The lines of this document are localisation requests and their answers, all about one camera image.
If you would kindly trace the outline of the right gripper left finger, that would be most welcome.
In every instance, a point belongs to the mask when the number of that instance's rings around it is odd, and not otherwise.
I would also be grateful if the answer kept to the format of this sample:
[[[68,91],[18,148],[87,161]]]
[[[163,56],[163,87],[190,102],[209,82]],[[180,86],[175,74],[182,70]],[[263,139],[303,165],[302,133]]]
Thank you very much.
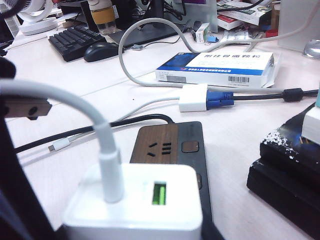
[[[3,100],[0,101],[0,238],[57,238],[14,152]]]

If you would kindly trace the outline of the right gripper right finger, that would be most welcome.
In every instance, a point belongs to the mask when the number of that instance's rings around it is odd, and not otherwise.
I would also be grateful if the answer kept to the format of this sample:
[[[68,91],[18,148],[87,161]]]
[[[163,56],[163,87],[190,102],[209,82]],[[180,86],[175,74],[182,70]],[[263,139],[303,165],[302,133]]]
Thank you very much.
[[[201,229],[203,240],[225,240],[218,228],[210,219],[204,219]]]

